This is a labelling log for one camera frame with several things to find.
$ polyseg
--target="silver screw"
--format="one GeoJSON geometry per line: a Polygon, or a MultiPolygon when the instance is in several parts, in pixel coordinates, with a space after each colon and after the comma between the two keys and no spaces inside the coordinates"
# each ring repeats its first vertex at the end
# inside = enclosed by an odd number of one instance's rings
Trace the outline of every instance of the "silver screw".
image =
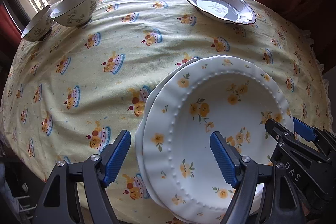
{"type": "Polygon", "coordinates": [[[93,154],[93,155],[90,157],[90,160],[93,160],[93,161],[99,160],[99,155],[97,155],[97,154],[93,154]]]}
{"type": "Polygon", "coordinates": [[[65,160],[59,160],[57,162],[57,166],[63,166],[65,164],[65,160]]]}
{"type": "Polygon", "coordinates": [[[280,161],[277,162],[277,167],[282,168],[283,166],[284,166],[284,164],[282,162],[280,162],[280,161]]]}
{"type": "Polygon", "coordinates": [[[242,160],[243,162],[250,162],[250,161],[251,161],[251,158],[250,158],[249,156],[242,156],[242,157],[241,157],[241,160],[242,160]]]}

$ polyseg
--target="patterned tablecloth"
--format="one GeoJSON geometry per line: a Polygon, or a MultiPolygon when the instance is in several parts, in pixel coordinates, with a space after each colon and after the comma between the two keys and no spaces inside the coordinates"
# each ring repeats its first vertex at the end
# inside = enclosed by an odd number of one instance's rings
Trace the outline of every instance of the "patterned tablecloth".
{"type": "MultiPolygon", "coordinates": [[[[128,129],[131,148],[107,189],[116,215],[130,223],[181,223],[139,190],[134,148],[148,93],[177,66],[219,54],[250,61],[278,83],[291,108],[286,115],[330,129],[308,42],[292,23],[245,1],[257,15],[253,25],[214,21],[186,0],[99,0],[88,25],[55,23],[44,42],[22,40],[1,100],[0,130],[46,180],[58,160],[84,161],[128,129]]],[[[79,195],[87,207],[81,184],[79,195]]]]}

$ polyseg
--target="screw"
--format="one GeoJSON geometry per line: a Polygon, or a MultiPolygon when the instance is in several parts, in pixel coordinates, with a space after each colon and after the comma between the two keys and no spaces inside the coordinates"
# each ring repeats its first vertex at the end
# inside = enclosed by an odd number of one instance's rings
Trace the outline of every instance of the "screw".
{"type": "Polygon", "coordinates": [[[242,157],[241,157],[241,160],[242,160],[243,162],[250,162],[250,161],[251,161],[251,158],[250,158],[249,156],[242,156],[242,157]]]}
{"type": "Polygon", "coordinates": [[[93,161],[99,160],[99,155],[97,155],[97,154],[93,154],[93,155],[90,157],[90,159],[93,160],[93,161]]]}
{"type": "Polygon", "coordinates": [[[279,167],[279,168],[282,168],[284,166],[284,164],[282,162],[278,161],[276,166],[279,167]]]}
{"type": "Polygon", "coordinates": [[[57,166],[63,166],[65,164],[65,160],[59,160],[57,162],[57,166]]]}

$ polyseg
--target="plate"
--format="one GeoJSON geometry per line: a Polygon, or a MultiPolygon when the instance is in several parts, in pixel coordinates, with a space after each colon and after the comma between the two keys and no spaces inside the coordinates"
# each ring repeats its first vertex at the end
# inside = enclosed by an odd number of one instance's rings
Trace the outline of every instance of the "plate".
{"type": "Polygon", "coordinates": [[[256,21],[253,9],[244,0],[187,0],[202,14],[225,23],[248,25],[256,21]]]}
{"type": "Polygon", "coordinates": [[[250,62],[216,56],[182,68],[156,96],[144,128],[144,166],[158,199],[188,222],[220,223],[234,190],[211,152],[210,134],[219,131],[241,155],[270,164],[277,142],[264,123],[272,117],[293,132],[287,113],[278,85],[250,62]]]}
{"type": "Polygon", "coordinates": [[[187,61],[186,63],[184,63],[182,66],[178,67],[177,69],[175,69],[174,71],[172,71],[170,74],[168,74],[154,89],[153,91],[149,94],[149,96],[147,97],[146,100],[146,104],[145,104],[145,109],[143,112],[143,118],[141,120],[140,125],[138,126],[136,133],[135,133],[135,149],[136,149],[136,157],[137,157],[137,161],[138,161],[138,165],[139,165],[139,170],[142,176],[142,180],[144,181],[147,191],[150,195],[150,197],[155,201],[156,204],[167,208],[161,201],[160,199],[157,197],[155,191],[153,190],[151,184],[149,183],[149,180],[147,178],[147,174],[144,168],[144,162],[143,162],[143,149],[142,149],[142,145],[143,145],[143,132],[144,132],[144,128],[145,128],[145,124],[147,121],[147,117],[148,117],[148,113],[154,103],[154,100],[156,98],[156,96],[158,95],[158,93],[160,92],[160,90],[163,88],[163,86],[168,82],[168,80],[170,78],[173,77],[173,75],[175,75],[178,71],[180,71],[182,68],[184,68],[185,66],[187,66],[190,63],[193,63],[195,61],[201,60],[201,58],[193,58],[189,61],[187,61]]]}

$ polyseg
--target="blue gripper pad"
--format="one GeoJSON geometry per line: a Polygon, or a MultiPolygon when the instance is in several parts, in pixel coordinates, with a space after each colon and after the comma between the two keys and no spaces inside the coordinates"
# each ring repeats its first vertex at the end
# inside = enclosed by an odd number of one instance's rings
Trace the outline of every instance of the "blue gripper pad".
{"type": "Polygon", "coordinates": [[[294,131],[299,134],[302,138],[304,138],[307,142],[313,142],[316,140],[316,135],[314,130],[303,121],[293,118],[294,122],[294,131]]]}
{"type": "Polygon", "coordinates": [[[124,162],[128,149],[131,145],[131,134],[127,131],[121,139],[118,146],[115,148],[111,158],[106,164],[105,177],[102,181],[104,187],[108,187],[111,182],[114,182],[119,173],[120,167],[124,162]]]}
{"type": "Polygon", "coordinates": [[[210,136],[210,148],[225,182],[231,184],[232,188],[235,188],[239,183],[236,178],[235,166],[215,133],[212,133],[210,136]]]}

